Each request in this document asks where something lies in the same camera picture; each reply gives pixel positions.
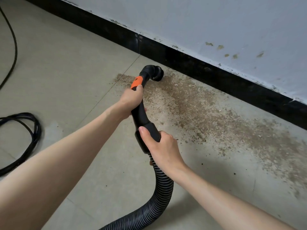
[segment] power cord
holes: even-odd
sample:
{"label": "power cord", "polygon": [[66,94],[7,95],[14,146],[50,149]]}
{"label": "power cord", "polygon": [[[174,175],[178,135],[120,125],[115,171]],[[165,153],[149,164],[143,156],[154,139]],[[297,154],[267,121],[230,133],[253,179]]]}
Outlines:
{"label": "power cord", "polygon": [[[15,44],[15,57],[14,57],[14,62],[12,64],[12,67],[10,69],[10,71],[8,72],[8,74],[6,75],[6,77],[4,78],[4,80],[2,81],[2,83],[0,84],[0,90],[2,89],[2,87],[4,86],[4,84],[7,82],[7,80],[9,79],[9,77],[11,76],[14,67],[16,65],[16,61],[17,61],[17,41],[16,41],[16,37],[15,37],[15,33],[11,27],[10,22],[8,21],[8,19],[6,18],[6,15],[4,14],[1,6],[0,6],[0,12],[2,13],[7,25],[9,26],[13,39],[14,39],[14,44]],[[27,120],[31,120],[34,123],[34,130],[32,131],[24,122],[22,122],[20,119],[27,119]],[[38,143],[38,141],[40,140],[41,137],[41,125],[40,122],[38,121],[38,119],[31,113],[28,112],[24,112],[24,113],[19,113],[19,114],[14,114],[14,115],[10,115],[7,117],[2,117],[0,118],[0,127],[5,124],[6,122],[10,121],[10,120],[14,120],[20,124],[22,124],[30,133],[32,141],[30,143],[30,145],[27,147],[27,149],[25,150],[25,152],[21,155],[20,158],[18,158],[16,161],[14,161],[13,163],[11,163],[10,165],[4,167],[3,169],[0,169],[0,177],[9,173],[10,171],[14,170],[17,166],[19,166],[20,164],[22,164],[23,162],[26,161],[26,159],[29,158],[29,156],[32,154],[36,144]]]}

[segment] skirting board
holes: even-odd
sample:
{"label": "skirting board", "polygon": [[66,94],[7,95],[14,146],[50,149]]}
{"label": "skirting board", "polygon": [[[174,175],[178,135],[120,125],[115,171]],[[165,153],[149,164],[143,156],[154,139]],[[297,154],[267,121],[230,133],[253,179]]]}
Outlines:
{"label": "skirting board", "polygon": [[27,0],[86,30],[307,130],[307,105],[61,0]]}

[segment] forearm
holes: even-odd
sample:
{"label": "forearm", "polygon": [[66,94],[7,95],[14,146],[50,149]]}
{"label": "forearm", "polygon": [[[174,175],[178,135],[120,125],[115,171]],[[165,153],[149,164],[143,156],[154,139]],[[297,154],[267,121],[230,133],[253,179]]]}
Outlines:
{"label": "forearm", "polygon": [[115,104],[0,182],[0,229],[40,229],[123,119]]}
{"label": "forearm", "polygon": [[225,230],[290,230],[268,213],[206,182],[189,168],[177,174],[186,189]]}

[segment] concrete floor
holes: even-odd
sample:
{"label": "concrete floor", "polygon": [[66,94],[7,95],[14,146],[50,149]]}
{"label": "concrete floor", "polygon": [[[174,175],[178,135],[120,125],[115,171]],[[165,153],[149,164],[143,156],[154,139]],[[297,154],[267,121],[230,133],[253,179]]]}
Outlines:
{"label": "concrete floor", "polygon": [[[36,114],[44,136],[36,152],[89,123],[156,62],[33,6],[0,0],[16,33],[16,69],[0,92],[0,116]],[[0,81],[13,62],[13,40],[0,16]],[[171,133],[198,174],[297,229],[307,226],[307,131],[160,65],[144,103],[159,130]],[[143,205],[154,190],[149,159],[123,121],[43,228],[98,229]],[[0,129],[0,167],[25,150],[18,123]],[[221,229],[181,187],[147,229]]]}

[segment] dirt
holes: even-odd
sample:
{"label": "dirt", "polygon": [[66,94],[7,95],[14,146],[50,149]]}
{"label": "dirt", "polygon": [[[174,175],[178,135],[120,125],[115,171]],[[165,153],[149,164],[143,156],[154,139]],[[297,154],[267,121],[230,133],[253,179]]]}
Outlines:
{"label": "dirt", "polygon": [[[119,74],[117,84],[129,87],[133,80]],[[280,124],[274,120],[246,120],[230,108],[219,109],[221,98],[229,96],[172,69],[165,71],[160,82],[148,81],[144,90],[144,105],[151,110],[149,117],[158,121],[157,116],[167,112],[168,121],[185,137],[182,143],[211,140],[222,157],[230,157],[229,152],[238,147],[246,148],[261,161],[264,170],[307,188],[306,142],[285,129],[277,130]]]}

